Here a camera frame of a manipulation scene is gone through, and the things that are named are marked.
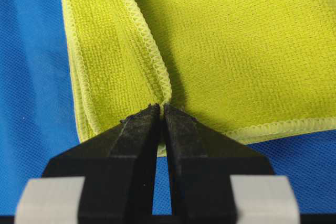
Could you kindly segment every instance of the towel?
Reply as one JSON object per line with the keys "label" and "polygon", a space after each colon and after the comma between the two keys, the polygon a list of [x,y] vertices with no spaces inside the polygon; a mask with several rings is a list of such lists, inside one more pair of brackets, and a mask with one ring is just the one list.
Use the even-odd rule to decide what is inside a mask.
{"label": "towel", "polygon": [[170,103],[244,144],[336,129],[336,0],[62,8],[81,142],[149,103]]}

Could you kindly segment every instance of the fabric texture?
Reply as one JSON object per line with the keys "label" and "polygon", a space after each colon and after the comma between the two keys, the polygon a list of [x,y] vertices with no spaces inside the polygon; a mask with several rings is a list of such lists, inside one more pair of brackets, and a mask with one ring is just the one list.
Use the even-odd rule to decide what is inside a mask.
{"label": "fabric texture", "polygon": [[336,126],[334,0],[62,4],[81,141],[154,102],[245,144]]}
{"label": "fabric texture", "polygon": [[0,215],[78,144],[61,0],[0,0]]}
{"label": "fabric texture", "polygon": [[[61,11],[61,0],[0,1],[0,215],[13,215],[28,179],[78,144]],[[250,146],[289,177],[301,213],[335,213],[335,140],[333,130]],[[171,214],[163,157],[153,212]]]}

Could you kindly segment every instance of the towel fold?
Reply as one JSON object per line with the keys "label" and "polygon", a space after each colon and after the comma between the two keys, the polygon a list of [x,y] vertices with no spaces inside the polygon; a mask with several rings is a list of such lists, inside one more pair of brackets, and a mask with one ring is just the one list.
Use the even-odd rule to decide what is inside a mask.
{"label": "towel fold", "polygon": [[81,142],[167,102],[244,144],[336,128],[336,0],[62,7]]}

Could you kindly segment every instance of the yellow microfiber towel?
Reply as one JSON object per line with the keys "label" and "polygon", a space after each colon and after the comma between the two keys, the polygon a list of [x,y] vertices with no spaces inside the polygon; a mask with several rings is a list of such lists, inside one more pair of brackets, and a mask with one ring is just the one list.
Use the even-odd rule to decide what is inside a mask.
{"label": "yellow microfiber towel", "polygon": [[336,128],[336,0],[62,6],[81,142],[167,102],[244,144]]}

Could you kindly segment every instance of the blue fabric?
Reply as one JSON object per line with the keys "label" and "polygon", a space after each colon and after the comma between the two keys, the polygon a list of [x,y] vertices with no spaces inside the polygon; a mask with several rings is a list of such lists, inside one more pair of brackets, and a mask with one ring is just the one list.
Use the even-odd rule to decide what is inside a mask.
{"label": "blue fabric", "polygon": [[0,215],[78,144],[60,0],[0,1]]}
{"label": "blue fabric", "polygon": [[[0,215],[27,180],[78,144],[60,0],[0,1]],[[336,212],[336,131],[251,145],[288,175],[301,212]],[[166,158],[158,158],[155,214],[170,214]]]}

